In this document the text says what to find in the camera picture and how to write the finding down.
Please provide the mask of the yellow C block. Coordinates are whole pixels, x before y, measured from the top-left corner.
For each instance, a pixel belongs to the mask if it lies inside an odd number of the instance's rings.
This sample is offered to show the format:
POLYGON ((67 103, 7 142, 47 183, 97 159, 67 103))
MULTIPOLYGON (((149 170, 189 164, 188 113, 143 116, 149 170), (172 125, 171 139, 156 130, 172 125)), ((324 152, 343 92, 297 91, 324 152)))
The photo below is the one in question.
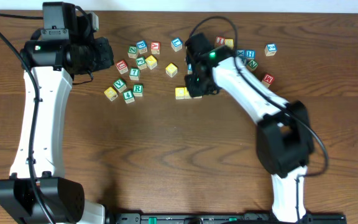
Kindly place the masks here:
POLYGON ((184 87, 176 87, 175 88, 175 99, 182 100, 185 98, 185 88, 184 87))

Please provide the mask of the blue L block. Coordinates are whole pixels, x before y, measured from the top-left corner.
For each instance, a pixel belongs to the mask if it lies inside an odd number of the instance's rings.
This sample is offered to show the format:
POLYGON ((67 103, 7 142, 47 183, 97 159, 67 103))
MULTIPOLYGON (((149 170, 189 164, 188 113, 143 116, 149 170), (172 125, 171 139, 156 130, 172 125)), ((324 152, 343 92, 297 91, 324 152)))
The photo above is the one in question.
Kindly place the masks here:
POLYGON ((189 63, 189 64, 187 65, 187 74, 188 74, 188 75, 191 75, 192 73, 193 73, 193 70, 192 70, 191 64, 189 63))

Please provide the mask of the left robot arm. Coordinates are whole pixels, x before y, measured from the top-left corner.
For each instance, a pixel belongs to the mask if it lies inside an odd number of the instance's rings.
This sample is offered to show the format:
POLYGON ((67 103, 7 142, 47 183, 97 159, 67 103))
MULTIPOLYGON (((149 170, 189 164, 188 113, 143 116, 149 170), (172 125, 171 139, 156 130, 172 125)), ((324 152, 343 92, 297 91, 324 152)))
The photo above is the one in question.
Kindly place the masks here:
POLYGON ((62 151, 73 77, 113 64, 108 40, 30 40, 21 56, 30 67, 24 118, 9 178, 0 180, 0 206, 17 223, 115 223, 104 205, 85 199, 81 184, 65 178, 62 151))

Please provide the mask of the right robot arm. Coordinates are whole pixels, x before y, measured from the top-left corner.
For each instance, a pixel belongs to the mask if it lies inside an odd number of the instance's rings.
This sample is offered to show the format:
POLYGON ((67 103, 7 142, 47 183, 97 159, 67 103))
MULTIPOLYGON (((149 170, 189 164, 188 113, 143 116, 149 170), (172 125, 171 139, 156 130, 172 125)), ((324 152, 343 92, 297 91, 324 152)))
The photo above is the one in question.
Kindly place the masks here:
POLYGON ((296 223, 306 215, 303 184, 314 151, 307 109, 264 86, 229 47, 186 46, 192 74, 185 77, 190 96, 228 92, 256 125, 257 157, 271 175, 272 213, 280 222, 296 223))

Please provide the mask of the yellow O block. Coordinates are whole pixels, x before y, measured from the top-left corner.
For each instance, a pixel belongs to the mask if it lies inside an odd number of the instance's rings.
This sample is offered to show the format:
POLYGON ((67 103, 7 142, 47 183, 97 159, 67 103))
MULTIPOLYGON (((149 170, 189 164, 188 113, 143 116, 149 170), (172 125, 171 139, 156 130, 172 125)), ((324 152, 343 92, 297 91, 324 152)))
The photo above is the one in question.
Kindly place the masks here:
POLYGON ((190 93, 187 89, 187 87, 184 87, 184 97, 185 99, 191 99, 190 93))

